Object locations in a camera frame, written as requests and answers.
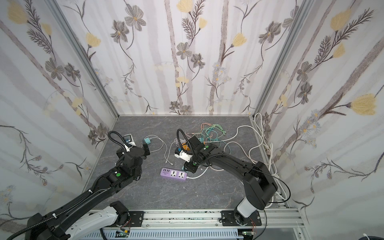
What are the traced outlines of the purple power strip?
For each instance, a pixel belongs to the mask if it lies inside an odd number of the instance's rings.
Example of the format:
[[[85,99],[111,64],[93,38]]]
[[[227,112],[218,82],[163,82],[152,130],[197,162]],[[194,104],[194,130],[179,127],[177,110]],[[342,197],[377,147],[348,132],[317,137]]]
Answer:
[[[187,173],[184,171],[178,171],[168,168],[162,168],[160,176],[165,179],[178,180],[181,182],[185,182],[187,179]]]

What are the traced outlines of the orange power strip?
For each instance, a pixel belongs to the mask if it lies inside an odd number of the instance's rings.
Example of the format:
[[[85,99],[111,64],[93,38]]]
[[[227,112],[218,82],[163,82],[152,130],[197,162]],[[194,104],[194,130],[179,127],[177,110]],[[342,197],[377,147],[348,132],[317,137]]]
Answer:
[[[183,147],[183,149],[185,151],[190,151],[191,150],[190,147],[186,143],[182,144],[182,147]]]

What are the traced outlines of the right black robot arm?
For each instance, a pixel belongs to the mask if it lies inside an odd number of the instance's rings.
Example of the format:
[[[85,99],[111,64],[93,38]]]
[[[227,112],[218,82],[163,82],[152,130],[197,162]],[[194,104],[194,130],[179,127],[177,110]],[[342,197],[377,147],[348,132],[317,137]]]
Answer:
[[[270,204],[283,204],[291,198],[288,185],[274,176],[262,163],[242,161],[213,143],[203,143],[197,137],[188,138],[185,132],[176,132],[179,147],[176,156],[185,161],[183,170],[194,174],[199,167],[208,170],[212,166],[230,173],[241,181],[245,197],[236,206],[227,219],[230,225],[246,226],[255,223],[259,211],[265,210]]]

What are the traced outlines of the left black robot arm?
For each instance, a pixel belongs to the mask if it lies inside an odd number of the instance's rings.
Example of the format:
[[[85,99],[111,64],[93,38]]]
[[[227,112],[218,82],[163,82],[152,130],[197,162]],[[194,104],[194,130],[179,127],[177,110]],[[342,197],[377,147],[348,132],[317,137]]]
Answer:
[[[30,217],[27,227],[12,234],[13,240],[21,235],[26,240],[69,240],[74,239],[73,230],[77,222],[86,213],[102,201],[117,194],[142,175],[143,161],[150,155],[148,144],[143,141],[140,147],[116,131],[108,132],[108,138],[120,146],[117,151],[118,161],[115,166],[96,178],[91,187],[62,207],[42,216]]]

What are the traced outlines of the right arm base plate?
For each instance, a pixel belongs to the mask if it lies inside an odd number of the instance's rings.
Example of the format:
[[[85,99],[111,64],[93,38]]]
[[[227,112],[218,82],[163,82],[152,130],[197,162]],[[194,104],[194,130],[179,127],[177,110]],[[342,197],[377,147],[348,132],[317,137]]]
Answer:
[[[245,218],[234,210],[221,211],[219,222],[224,227],[258,227],[262,225],[260,213],[253,212],[249,217]]]

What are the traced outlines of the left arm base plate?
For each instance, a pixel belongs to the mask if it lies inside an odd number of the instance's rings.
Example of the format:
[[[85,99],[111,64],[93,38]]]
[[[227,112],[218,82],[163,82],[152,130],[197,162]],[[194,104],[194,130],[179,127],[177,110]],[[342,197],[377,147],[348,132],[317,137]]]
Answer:
[[[117,220],[107,227],[133,228],[141,227],[144,220],[144,211],[129,211],[118,215]]]

